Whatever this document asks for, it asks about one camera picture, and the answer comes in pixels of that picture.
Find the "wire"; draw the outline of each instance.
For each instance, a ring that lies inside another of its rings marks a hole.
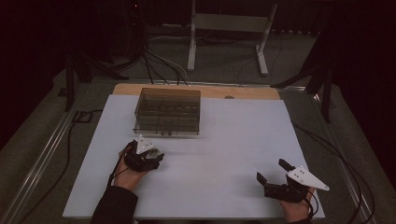
[[[184,74],[185,78],[187,79],[187,81],[190,83],[190,85],[192,85],[192,84],[191,84],[191,81],[189,80],[189,77],[187,76],[186,70],[185,70],[182,66],[180,66],[179,64],[174,63],[174,62],[172,62],[172,61],[169,61],[169,60],[167,60],[167,59],[165,59],[165,58],[163,58],[163,57],[160,57],[160,56],[158,56],[158,55],[152,53],[152,52],[149,51],[148,49],[146,49],[146,52],[149,53],[150,55],[152,55],[152,56],[154,56],[154,57],[160,59],[160,60],[163,61],[164,63],[166,63],[166,65],[168,65],[169,67],[171,67],[176,73],[177,73],[176,68],[173,67],[173,66],[171,66],[169,63],[174,64],[175,66],[177,66],[178,68],[180,68],[180,69],[183,71],[183,74]],[[184,83],[188,86],[188,84],[187,84],[186,80],[183,78],[183,76],[180,76],[180,77],[183,79]]]
[[[308,193],[312,195],[312,197],[313,197],[314,200],[315,200],[315,203],[317,204],[317,210],[315,210],[315,212],[314,212],[313,215],[312,215],[312,216],[314,216],[314,215],[318,212],[318,210],[319,210],[319,202],[318,202],[317,197],[315,197],[315,195],[314,195],[313,193],[311,193],[311,191],[308,191]]]
[[[275,70],[275,62],[277,58],[279,57],[280,53],[282,52],[282,47],[283,47],[283,35],[280,35],[280,46],[279,46],[279,51],[277,52],[276,57],[274,58],[272,65],[271,65],[271,72],[268,74],[270,76],[270,84],[271,82],[271,77],[274,75],[274,70]]]
[[[191,37],[190,36],[166,36],[166,35],[160,35],[160,36],[152,37],[148,41],[156,40],[156,39],[162,39],[162,38],[167,38],[167,39],[185,39],[185,38],[191,38]]]
[[[359,193],[359,202],[358,202],[358,206],[357,209],[355,210],[355,212],[353,213],[352,217],[349,219],[348,223],[352,223],[356,216],[358,215],[359,211],[361,210],[361,201],[362,201],[362,193],[361,193],[361,185],[359,183],[359,181],[357,180],[356,175],[358,175],[358,177],[361,179],[361,181],[363,181],[364,185],[367,187],[373,205],[372,205],[372,211],[370,216],[367,217],[366,220],[364,220],[362,223],[367,223],[368,221],[370,221],[370,219],[373,217],[374,213],[375,213],[375,197],[373,192],[370,189],[369,184],[367,183],[367,181],[364,179],[364,177],[341,155],[340,151],[338,148],[336,148],[332,143],[330,143],[329,141],[327,141],[326,139],[309,132],[306,129],[303,129],[302,127],[300,127],[299,125],[295,124],[294,122],[291,122],[293,124],[293,127],[299,129],[300,131],[306,133],[308,136],[310,136],[312,139],[314,139],[315,141],[317,141],[318,143],[320,143],[321,145],[323,145],[325,148],[329,149],[330,152],[337,156],[346,166],[346,168],[348,169],[348,171],[350,172],[350,174],[352,175],[352,178],[354,179],[356,186],[358,187],[358,193]]]
[[[157,77],[161,78],[161,79],[163,80],[164,83],[166,83],[166,84],[169,85],[169,82],[166,80],[166,78],[163,77],[163,76],[161,76],[161,75],[157,72],[157,70],[156,70],[156,69],[154,68],[154,66],[151,64],[151,62],[149,61],[149,59],[148,59],[148,66],[149,66],[149,68],[151,68],[152,72],[153,72]]]
[[[240,82],[240,81],[239,81],[239,76],[242,74],[242,71],[244,70],[245,66],[247,66],[248,64],[253,63],[253,62],[255,62],[255,61],[256,61],[256,59],[252,59],[252,60],[250,60],[249,62],[244,63],[244,64],[241,66],[241,69],[239,69],[238,74],[236,74],[236,81],[239,82],[239,87],[242,87],[242,86],[246,83],[245,81],[243,81],[243,82]]]
[[[202,40],[204,43],[199,43],[197,41],[196,45],[197,46],[205,46],[205,45],[233,44],[235,42],[247,39],[250,36],[252,36],[252,33],[246,33],[246,32],[238,32],[238,33],[242,33],[243,35],[241,37],[233,38],[233,37],[225,35],[224,32],[211,30],[206,35],[204,35],[202,37],[198,37],[197,40]],[[210,36],[215,37],[215,40],[208,39]]]
[[[309,219],[312,219],[312,217],[315,215],[314,214],[314,206],[312,206],[312,203],[311,202],[309,202],[306,198],[304,198],[304,201],[308,204],[308,206],[309,206],[309,215],[308,215],[308,217],[309,217]]]
[[[123,171],[120,171],[118,174],[114,175],[113,178],[116,178],[117,175],[120,175],[120,174],[124,173],[124,172],[127,171],[128,169],[129,169],[129,167],[123,169]]]
[[[113,68],[114,70],[117,70],[118,73],[122,73],[125,72],[126,70],[130,69],[131,67],[135,66],[137,64],[139,60],[131,60],[127,63],[123,63],[122,66],[123,68],[119,68],[120,70],[118,70],[117,68]]]
[[[164,63],[164,62],[159,62],[159,61],[157,61],[157,60],[154,60],[154,59],[151,59],[151,58],[148,58],[148,60],[150,60],[150,61],[152,61],[152,62],[154,62],[154,63],[159,63],[159,64],[162,64],[162,65],[167,65],[167,66],[169,66],[170,67],[170,64],[167,64],[167,63]],[[181,74],[176,70],[175,71],[175,73],[176,73],[176,76],[177,76],[177,85],[180,83],[180,76],[181,76]]]
[[[62,170],[61,174],[59,175],[58,179],[55,181],[55,183],[49,188],[49,190],[47,190],[47,192],[38,200],[38,202],[33,206],[33,208],[26,213],[26,215],[21,219],[21,221],[19,222],[20,224],[22,224],[26,218],[28,218],[36,209],[37,207],[50,195],[50,193],[55,189],[55,187],[59,184],[59,182],[61,181],[62,177],[64,177],[64,174],[67,171],[67,168],[69,167],[70,164],[70,154],[71,154],[71,149],[70,149],[70,142],[71,142],[71,134],[73,131],[73,128],[75,127],[75,125],[81,121],[81,119],[83,119],[85,116],[87,115],[91,115],[94,112],[102,112],[103,110],[93,110],[90,112],[81,112],[80,113],[80,117],[78,119],[73,119],[72,120],[72,126],[69,129],[69,133],[67,135],[67,159],[66,159],[66,164],[64,165],[64,169]]]
[[[152,76],[151,76],[151,72],[149,71],[149,63],[148,63],[148,59],[146,58],[146,56],[145,56],[145,54],[143,53],[143,58],[145,59],[145,62],[146,63],[143,63],[143,64],[145,64],[146,65],[146,67],[147,67],[147,69],[148,69],[148,77],[149,77],[149,79],[150,79],[150,81],[151,81],[151,84],[154,84],[154,82],[153,82],[153,80],[152,80]]]

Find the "transparent acrylic box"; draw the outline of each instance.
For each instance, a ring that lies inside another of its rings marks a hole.
[[[134,112],[134,132],[198,135],[200,111],[200,91],[144,88]]]

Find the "aluminum rail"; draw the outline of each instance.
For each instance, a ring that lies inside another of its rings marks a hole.
[[[346,157],[345,152],[341,146],[341,144],[337,141],[337,138],[335,137],[334,131],[332,130],[332,127],[326,123],[326,121],[323,119],[321,112],[320,112],[320,99],[317,95],[315,95],[313,98],[311,98],[311,103],[313,104],[314,108],[315,108],[315,112],[323,126],[323,128],[326,131],[327,136],[330,137],[330,142],[338,149],[339,153],[341,154],[341,156],[343,156],[344,158]],[[352,196],[352,200],[355,203],[356,206],[358,206],[359,204],[359,193],[358,193],[358,187],[354,184],[354,181],[352,180],[353,177],[351,175],[351,173],[348,171],[347,167],[344,165],[343,162],[341,162],[341,160],[337,160],[338,161],[338,167],[341,170],[341,174],[346,182],[346,186],[349,190],[350,195]],[[369,216],[372,214],[372,210],[369,206],[369,204],[367,203],[367,197],[364,195],[364,193],[361,193],[361,209],[360,209],[360,217],[361,220],[367,220],[369,218]],[[375,216],[372,216],[370,221],[367,223],[371,223],[371,224],[376,224],[376,220],[375,220]]]
[[[86,92],[86,88],[82,87],[82,94]],[[45,145],[44,149],[42,150],[41,154],[35,161],[34,165],[30,169],[29,173],[26,175],[22,184],[13,198],[11,204],[8,206],[7,211],[0,219],[1,224],[14,224],[19,223],[21,218],[21,213],[23,208],[27,204],[30,196],[32,195],[35,187],[40,180],[41,176],[43,175],[44,171],[47,168],[47,165],[52,158],[52,155],[56,151],[59,143],[64,136],[67,128],[70,125],[70,121],[73,118],[73,115],[76,111],[76,105],[78,101],[81,99],[81,95],[77,98],[73,106],[70,108],[68,112],[65,112],[62,116],[61,120],[58,122],[52,136],[49,138],[49,141]]]

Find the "human hand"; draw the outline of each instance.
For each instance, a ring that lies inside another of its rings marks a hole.
[[[124,157],[125,153],[131,150],[132,147],[128,147],[126,150],[120,152],[119,156]],[[120,159],[120,164],[116,169],[115,177],[114,177],[114,186],[121,187],[133,191],[140,179],[146,175],[149,171],[146,172],[137,172],[128,168],[128,166],[124,162],[124,158]]]
[[[306,194],[306,199],[311,202],[312,194],[314,193],[315,188],[309,188],[308,191],[309,192]],[[308,218],[309,205],[305,200],[302,200],[299,203],[288,203],[280,200],[278,201],[283,208],[285,219],[288,223]]]

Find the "white table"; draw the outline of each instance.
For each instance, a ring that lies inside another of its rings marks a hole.
[[[64,217],[92,216],[118,152],[138,138],[133,132],[137,100],[136,95],[109,96]],[[135,192],[135,218],[283,217],[256,180],[260,172],[270,183],[286,183],[280,158],[307,167],[283,101],[202,98],[200,130],[190,138],[146,137],[165,155]],[[320,205],[315,217],[324,217]]]

